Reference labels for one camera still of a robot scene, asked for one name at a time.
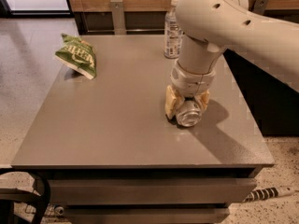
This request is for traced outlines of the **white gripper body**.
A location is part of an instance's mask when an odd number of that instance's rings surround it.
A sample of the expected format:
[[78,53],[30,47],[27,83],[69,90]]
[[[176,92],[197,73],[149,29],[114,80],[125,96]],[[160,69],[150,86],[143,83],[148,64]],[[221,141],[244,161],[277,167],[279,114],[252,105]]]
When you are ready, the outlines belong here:
[[216,76],[216,70],[212,69],[207,74],[193,74],[185,71],[175,60],[174,66],[170,73],[171,84],[178,90],[178,92],[184,97],[194,97],[197,94],[201,94],[207,91]]

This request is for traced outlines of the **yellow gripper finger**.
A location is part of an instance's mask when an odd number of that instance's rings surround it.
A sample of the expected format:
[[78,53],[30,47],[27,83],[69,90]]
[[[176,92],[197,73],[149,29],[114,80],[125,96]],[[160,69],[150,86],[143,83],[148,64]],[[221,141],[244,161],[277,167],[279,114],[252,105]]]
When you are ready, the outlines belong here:
[[183,105],[185,98],[172,86],[168,85],[165,93],[164,111],[169,119],[172,119],[178,109]]
[[206,111],[208,103],[209,103],[209,91],[204,91],[198,95],[195,96],[196,102],[201,106],[201,109],[203,111]]

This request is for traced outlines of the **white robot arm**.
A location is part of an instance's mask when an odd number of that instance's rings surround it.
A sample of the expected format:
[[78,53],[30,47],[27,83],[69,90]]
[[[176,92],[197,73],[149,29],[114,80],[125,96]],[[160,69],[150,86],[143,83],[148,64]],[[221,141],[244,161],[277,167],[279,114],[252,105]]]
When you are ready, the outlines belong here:
[[249,11],[248,0],[178,0],[181,50],[166,88],[165,114],[192,127],[206,111],[215,66],[230,49],[299,91],[299,24]]

